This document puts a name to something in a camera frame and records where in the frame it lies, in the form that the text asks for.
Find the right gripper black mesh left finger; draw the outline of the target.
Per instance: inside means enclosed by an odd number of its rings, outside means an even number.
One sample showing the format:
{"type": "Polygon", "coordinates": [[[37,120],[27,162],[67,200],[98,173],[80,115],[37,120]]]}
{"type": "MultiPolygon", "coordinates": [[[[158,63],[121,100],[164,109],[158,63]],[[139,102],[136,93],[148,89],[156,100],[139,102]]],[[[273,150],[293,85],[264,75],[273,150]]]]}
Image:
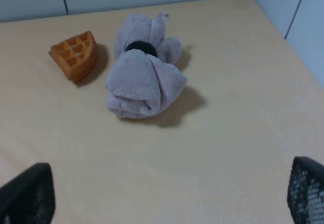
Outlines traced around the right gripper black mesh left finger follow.
{"type": "Polygon", "coordinates": [[[55,190],[51,166],[36,163],[1,187],[1,223],[51,223],[55,190]]]}

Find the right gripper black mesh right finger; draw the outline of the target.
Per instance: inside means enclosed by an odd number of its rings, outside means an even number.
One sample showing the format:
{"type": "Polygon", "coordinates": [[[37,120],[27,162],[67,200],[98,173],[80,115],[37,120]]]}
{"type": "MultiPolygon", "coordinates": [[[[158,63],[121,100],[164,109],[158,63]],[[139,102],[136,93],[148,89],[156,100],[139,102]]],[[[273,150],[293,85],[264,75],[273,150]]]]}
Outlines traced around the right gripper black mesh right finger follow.
{"type": "Polygon", "coordinates": [[[323,165],[309,157],[295,157],[287,192],[294,223],[323,224],[323,165]]]}

